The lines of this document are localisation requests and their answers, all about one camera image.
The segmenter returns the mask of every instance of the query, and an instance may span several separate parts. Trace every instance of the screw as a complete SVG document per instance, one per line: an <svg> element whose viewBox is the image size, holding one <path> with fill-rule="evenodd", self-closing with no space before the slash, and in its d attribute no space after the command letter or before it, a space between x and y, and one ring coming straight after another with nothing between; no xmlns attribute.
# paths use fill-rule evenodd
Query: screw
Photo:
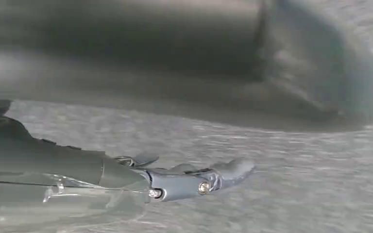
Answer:
<svg viewBox="0 0 373 233"><path fill-rule="evenodd" d="M154 198L154 199L157 199L157 198L160 198L162 196L162 190L161 189L150 189L148 191L148 196L150 198Z"/></svg>
<svg viewBox="0 0 373 233"><path fill-rule="evenodd" d="M206 181L200 183L200 185L198 186L198 192L199 192L201 195L209 194L210 189L211 189L211 186L210 186L209 183L206 182Z"/></svg>

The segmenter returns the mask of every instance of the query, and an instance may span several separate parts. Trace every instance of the gray background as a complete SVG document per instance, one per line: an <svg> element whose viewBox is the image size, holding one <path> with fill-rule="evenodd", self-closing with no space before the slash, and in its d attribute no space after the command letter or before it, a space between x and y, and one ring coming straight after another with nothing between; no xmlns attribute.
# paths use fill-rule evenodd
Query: gray background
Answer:
<svg viewBox="0 0 373 233"><path fill-rule="evenodd" d="M310 1L373 46L373 0ZM15 102L8 115L61 145L109 155L157 152L160 166L206 166L236 156L258 164L242 186L218 196L160 203L139 219L74 232L373 233L373 126L356 133L274 133L38 102Z"/></svg>

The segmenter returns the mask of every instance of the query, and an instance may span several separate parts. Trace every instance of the robotic hand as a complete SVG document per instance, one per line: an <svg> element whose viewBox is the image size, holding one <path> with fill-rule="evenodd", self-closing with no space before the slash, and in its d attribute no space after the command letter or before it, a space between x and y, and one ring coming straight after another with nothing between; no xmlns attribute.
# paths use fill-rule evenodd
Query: robotic hand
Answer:
<svg viewBox="0 0 373 233"><path fill-rule="evenodd" d="M191 164L180 164L171 169L145 168L158 158L145 155L115 158L150 181L149 197L153 201L174 201L211 194L241 183L255 169L253 161L242 158L204 169L197 169Z"/></svg>

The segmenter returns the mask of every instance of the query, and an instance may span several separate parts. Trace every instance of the bolt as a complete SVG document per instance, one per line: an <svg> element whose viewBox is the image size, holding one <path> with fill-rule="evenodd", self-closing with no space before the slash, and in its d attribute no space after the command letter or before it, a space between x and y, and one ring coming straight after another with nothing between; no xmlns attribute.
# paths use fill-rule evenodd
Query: bolt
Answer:
<svg viewBox="0 0 373 233"><path fill-rule="evenodd" d="M162 190L161 189L150 189L148 191L148 196L150 198L154 198L154 199L157 199L157 198L160 198L162 196Z"/></svg>
<svg viewBox="0 0 373 233"><path fill-rule="evenodd" d="M201 195L209 194L210 189L211 189L211 186L210 186L209 183L206 182L206 181L200 183L200 185L198 186L198 192L199 192Z"/></svg>

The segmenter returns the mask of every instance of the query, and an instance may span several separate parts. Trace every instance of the blurred gray object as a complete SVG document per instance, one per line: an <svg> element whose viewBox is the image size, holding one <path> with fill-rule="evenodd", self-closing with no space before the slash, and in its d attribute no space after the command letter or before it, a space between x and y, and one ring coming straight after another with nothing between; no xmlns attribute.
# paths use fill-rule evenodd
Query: blurred gray object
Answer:
<svg viewBox="0 0 373 233"><path fill-rule="evenodd" d="M0 1L0 99L357 130L373 47L305 0Z"/></svg>
<svg viewBox="0 0 373 233"><path fill-rule="evenodd" d="M316 3L373 41L373 1ZM75 232L373 232L373 126L355 133L279 133L38 102L16 102L10 116L37 136L111 156L154 150L171 165L239 154L258 163L253 179L221 201L160 205L136 221Z"/></svg>

